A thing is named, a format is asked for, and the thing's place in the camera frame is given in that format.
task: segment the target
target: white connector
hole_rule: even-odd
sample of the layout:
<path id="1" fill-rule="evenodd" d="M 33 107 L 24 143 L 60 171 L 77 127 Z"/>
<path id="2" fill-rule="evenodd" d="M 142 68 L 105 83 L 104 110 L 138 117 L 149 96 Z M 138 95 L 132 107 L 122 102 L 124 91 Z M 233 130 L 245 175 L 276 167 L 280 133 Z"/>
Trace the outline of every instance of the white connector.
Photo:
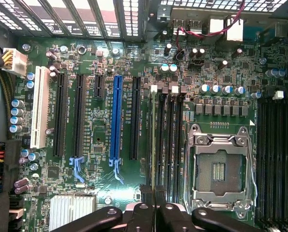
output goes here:
<path id="1" fill-rule="evenodd" d="M 11 69 L 2 69 L 8 73 L 12 73 L 17 76 L 23 76 L 26 77 L 26 71 L 27 71 L 27 56 L 24 54 L 21 54 L 19 51 L 17 51 L 15 48 L 4 48 L 3 52 L 5 51 L 13 51 L 13 57 L 12 57 L 12 65 L 10 66 Z"/>
<path id="2" fill-rule="evenodd" d="M 42 148 L 46 144 L 47 110 L 49 101 L 50 71 L 36 66 L 31 124 L 30 148 Z"/>

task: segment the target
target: black connector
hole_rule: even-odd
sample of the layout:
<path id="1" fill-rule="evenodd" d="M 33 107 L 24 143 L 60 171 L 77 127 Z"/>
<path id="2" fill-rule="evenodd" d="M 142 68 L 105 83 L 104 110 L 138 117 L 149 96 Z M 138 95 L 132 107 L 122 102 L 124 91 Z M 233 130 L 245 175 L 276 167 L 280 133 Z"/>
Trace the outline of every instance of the black connector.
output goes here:
<path id="1" fill-rule="evenodd" d="M 74 123 L 73 123 L 73 151 L 72 157 L 77 158 L 83 155 L 84 141 L 84 119 L 86 100 L 86 77 L 82 74 L 76 75 L 77 87 L 74 101 Z"/>
<path id="2" fill-rule="evenodd" d="M 58 76 L 56 92 L 56 118 L 54 134 L 54 157 L 62 157 L 65 153 L 66 117 L 68 99 L 68 77 L 64 73 Z"/>
<path id="3" fill-rule="evenodd" d="M 138 159 L 141 106 L 141 77 L 133 77 L 130 159 Z"/>

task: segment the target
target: black plastic part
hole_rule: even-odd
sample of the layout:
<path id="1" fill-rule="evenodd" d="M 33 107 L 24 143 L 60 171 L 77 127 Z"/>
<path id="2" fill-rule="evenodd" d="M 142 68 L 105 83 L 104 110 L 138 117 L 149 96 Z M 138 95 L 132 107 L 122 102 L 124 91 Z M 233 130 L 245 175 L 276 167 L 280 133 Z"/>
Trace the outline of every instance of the black plastic part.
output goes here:
<path id="1" fill-rule="evenodd" d="M 94 98 L 104 100 L 104 81 L 103 75 L 95 75 Z"/>
<path id="2" fill-rule="evenodd" d="M 56 92 L 56 117 L 53 143 L 53 156 L 62 157 L 65 154 L 66 117 L 68 99 L 68 77 L 64 73 L 58 76 Z"/>
<path id="3" fill-rule="evenodd" d="M 192 211 L 193 224 L 209 231 L 220 232 L 260 232 L 253 226 L 228 217 L 218 211 L 200 207 Z"/>
<path id="4" fill-rule="evenodd" d="M 77 87 L 74 101 L 73 120 L 73 158 L 81 157 L 83 155 L 84 117 L 86 100 L 86 77 L 82 74 L 77 74 L 76 80 Z"/>
<path id="5" fill-rule="evenodd" d="M 123 213 L 120 209 L 108 206 L 59 227 L 52 232 L 99 232 L 116 226 L 122 219 Z"/>
<path id="6" fill-rule="evenodd" d="M 139 130 L 140 130 L 140 106 L 141 106 L 141 77 L 133 77 L 132 107 L 131 107 L 131 135 L 130 135 L 130 159 L 138 159 Z"/>

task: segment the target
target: pcie slot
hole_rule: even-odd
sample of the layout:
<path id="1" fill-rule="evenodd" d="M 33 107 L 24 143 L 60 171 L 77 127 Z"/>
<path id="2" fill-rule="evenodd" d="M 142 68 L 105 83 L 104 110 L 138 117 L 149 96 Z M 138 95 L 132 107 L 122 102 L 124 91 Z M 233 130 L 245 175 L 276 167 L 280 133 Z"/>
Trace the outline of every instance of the pcie slot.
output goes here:
<path id="1" fill-rule="evenodd" d="M 138 159 L 140 106 L 141 106 L 141 77 L 133 77 L 132 107 L 131 107 L 131 136 L 130 136 L 130 159 L 132 160 Z"/>
<path id="2" fill-rule="evenodd" d="M 50 71 L 46 67 L 36 66 L 30 148 L 39 149 L 45 147 L 50 83 L 49 73 Z"/>
<path id="3" fill-rule="evenodd" d="M 112 125 L 111 125 L 111 147 L 110 147 L 110 159 L 109 166 L 114 166 L 115 178 L 123 183 L 122 179 L 118 176 L 119 165 L 121 164 L 121 158 L 119 157 L 120 151 L 120 129 L 121 129 L 121 106 L 122 106 L 122 86 L 123 77 L 114 77 L 113 86 L 113 107 L 112 107 Z"/>
<path id="4" fill-rule="evenodd" d="M 67 97 L 68 78 L 64 73 L 60 73 L 58 76 L 58 86 L 56 93 L 55 135 L 53 145 L 53 155 L 55 157 L 62 157 L 65 153 Z"/>
<path id="5" fill-rule="evenodd" d="M 86 100 L 86 77 L 81 74 L 76 75 L 77 86 L 74 100 L 74 119 L 73 119 L 73 151 L 72 157 L 83 155 L 84 140 L 84 119 L 85 119 L 85 100 Z"/>

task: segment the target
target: black capacitor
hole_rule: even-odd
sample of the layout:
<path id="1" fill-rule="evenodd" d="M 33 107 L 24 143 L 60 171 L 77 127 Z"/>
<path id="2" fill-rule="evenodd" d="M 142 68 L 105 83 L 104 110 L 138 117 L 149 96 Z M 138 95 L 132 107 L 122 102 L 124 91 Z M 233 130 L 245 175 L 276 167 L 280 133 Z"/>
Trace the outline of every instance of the black capacitor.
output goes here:
<path id="1" fill-rule="evenodd" d="M 191 52 L 189 53 L 190 58 L 194 58 L 194 56 L 197 54 L 198 50 L 196 48 L 193 48 Z"/>
<path id="2" fill-rule="evenodd" d="M 219 63 L 218 65 L 218 69 L 222 70 L 223 68 L 225 68 L 228 65 L 228 62 L 226 60 L 223 60 L 222 62 Z"/>
<path id="3" fill-rule="evenodd" d="M 205 50 L 203 48 L 201 48 L 197 54 L 196 54 L 196 58 L 201 58 L 205 53 Z"/>
<path id="4" fill-rule="evenodd" d="M 170 43 L 168 43 L 164 48 L 164 55 L 167 56 L 169 54 L 171 48 L 172 48 L 172 45 Z"/>
<path id="5" fill-rule="evenodd" d="M 52 61 L 56 60 L 57 58 L 51 51 L 47 51 L 45 55 L 49 60 L 52 60 Z"/>
<path id="6" fill-rule="evenodd" d="M 232 53 L 231 57 L 232 58 L 236 58 L 236 57 L 238 57 L 238 56 L 240 56 L 242 54 L 243 54 L 243 50 L 241 48 L 238 48 L 238 49 L 235 50 L 235 52 Z"/>

